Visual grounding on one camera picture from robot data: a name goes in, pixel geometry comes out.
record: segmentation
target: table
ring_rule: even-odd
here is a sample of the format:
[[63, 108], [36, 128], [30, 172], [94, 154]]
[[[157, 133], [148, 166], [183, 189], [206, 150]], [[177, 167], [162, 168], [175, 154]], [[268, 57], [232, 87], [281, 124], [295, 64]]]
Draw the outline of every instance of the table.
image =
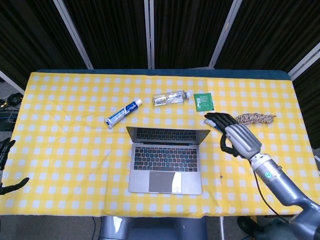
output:
[[[271, 214], [260, 199], [251, 168], [220, 151], [214, 129], [201, 145], [200, 196], [129, 193], [130, 138], [125, 126], [207, 129], [194, 100], [154, 108], [153, 93], [184, 89], [212, 94], [215, 109], [237, 116], [276, 114], [272, 125], [250, 129], [285, 172], [319, 202], [319, 176], [290, 81], [174, 76], [33, 73], [12, 138], [3, 182], [30, 177], [3, 196], [2, 214], [202, 217]], [[135, 113], [108, 129], [103, 118], [141, 98]], [[283, 207], [261, 184], [280, 214]]]

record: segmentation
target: laptop trackpad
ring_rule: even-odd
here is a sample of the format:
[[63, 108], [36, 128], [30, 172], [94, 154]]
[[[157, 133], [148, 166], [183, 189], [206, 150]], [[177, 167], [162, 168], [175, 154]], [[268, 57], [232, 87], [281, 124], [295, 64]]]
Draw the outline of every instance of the laptop trackpad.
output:
[[181, 172], [151, 171], [149, 192], [181, 193]]

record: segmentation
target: black curtain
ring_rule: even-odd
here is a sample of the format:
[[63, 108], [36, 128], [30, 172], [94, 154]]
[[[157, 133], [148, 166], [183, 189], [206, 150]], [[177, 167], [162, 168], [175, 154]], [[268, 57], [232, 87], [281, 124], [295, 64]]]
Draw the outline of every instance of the black curtain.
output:
[[232, 0], [155, 0], [155, 68], [207, 67]]
[[0, 70], [25, 89], [38, 69], [86, 68], [53, 1], [0, 1]]
[[95, 69], [146, 69], [144, 0], [64, 0]]
[[214, 68], [289, 72], [319, 42], [319, 1], [243, 0]]
[[293, 81], [313, 149], [320, 148], [320, 59]]

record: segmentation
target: laptop keyboard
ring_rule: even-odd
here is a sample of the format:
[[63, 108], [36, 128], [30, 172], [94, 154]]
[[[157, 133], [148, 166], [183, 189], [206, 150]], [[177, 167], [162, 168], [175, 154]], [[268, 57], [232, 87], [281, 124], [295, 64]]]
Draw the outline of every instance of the laptop keyboard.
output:
[[139, 127], [136, 132], [136, 138], [148, 140], [194, 141], [196, 140], [196, 131], [184, 129]]
[[197, 149], [144, 147], [134, 149], [134, 170], [197, 172]]

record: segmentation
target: laptop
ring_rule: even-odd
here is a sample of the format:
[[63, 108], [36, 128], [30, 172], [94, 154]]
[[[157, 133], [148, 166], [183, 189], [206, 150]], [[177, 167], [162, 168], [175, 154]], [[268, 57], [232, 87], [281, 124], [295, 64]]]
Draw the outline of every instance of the laptop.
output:
[[126, 129], [133, 141], [129, 192], [202, 193], [199, 145], [210, 130]]

